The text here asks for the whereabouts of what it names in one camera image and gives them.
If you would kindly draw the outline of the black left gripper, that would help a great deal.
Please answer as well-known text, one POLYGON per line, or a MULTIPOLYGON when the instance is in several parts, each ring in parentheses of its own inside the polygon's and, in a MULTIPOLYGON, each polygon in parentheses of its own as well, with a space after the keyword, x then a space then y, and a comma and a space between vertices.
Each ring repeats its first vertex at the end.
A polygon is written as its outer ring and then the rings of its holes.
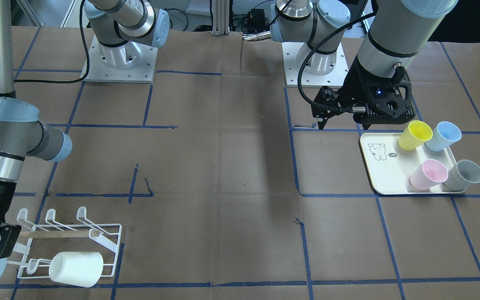
POLYGON ((319 130, 329 118, 352 113, 353 120, 367 130, 371 125, 403 125, 415 118, 412 86, 406 69, 392 66, 392 77, 379 77, 367 71, 355 58, 339 93, 328 86, 319 89, 311 104, 319 130))

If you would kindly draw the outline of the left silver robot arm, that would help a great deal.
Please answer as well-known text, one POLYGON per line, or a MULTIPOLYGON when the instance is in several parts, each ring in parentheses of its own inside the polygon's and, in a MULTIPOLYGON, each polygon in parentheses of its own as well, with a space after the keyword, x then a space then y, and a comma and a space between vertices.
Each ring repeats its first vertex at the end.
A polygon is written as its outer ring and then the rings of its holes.
POLYGON ((303 74, 329 74, 336 63, 344 31, 368 15, 352 20, 349 8, 338 0, 277 0, 272 5, 269 30, 278 42, 302 43, 296 79, 299 93, 311 106, 318 129, 343 113, 356 123, 403 125, 415 118, 407 70, 414 57, 455 0, 380 0, 371 27, 349 68, 342 87, 320 88, 314 99, 302 87, 303 74))

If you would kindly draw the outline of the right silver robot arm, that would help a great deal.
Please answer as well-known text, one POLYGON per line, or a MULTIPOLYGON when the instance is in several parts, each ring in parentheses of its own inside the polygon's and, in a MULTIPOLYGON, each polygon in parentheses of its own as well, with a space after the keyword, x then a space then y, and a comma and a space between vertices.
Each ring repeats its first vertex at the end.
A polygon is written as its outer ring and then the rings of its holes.
MULTIPOLYGON (((129 42, 160 48, 170 29, 168 12, 148 0, 82 0, 79 14, 106 48, 129 42)), ((69 135, 40 121, 36 106, 16 99, 11 39, 11 4, 0 0, 0 263, 12 254, 21 232, 5 215, 25 158, 59 162, 73 147, 69 135)))

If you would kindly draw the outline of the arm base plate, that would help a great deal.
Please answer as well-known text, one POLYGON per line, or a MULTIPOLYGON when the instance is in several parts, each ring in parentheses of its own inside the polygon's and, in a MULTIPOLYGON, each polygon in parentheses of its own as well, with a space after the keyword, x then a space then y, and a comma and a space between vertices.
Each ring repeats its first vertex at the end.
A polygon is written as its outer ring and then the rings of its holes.
POLYGON ((135 42, 106 47, 94 37, 88 51, 90 69, 84 81, 152 84, 158 52, 156 47, 135 42))
MULTIPOLYGON (((286 87, 297 87, 299 68, 309 51, 310 49, 305 42, 282 43, 286 87)), ((343 47, 339 44, 337 51, 332 54, 314 53, 305 65, 302 74, 302 86, 306 88, 320 88, 322 86, 340 88, 347 73, 347 61, 343 47)))

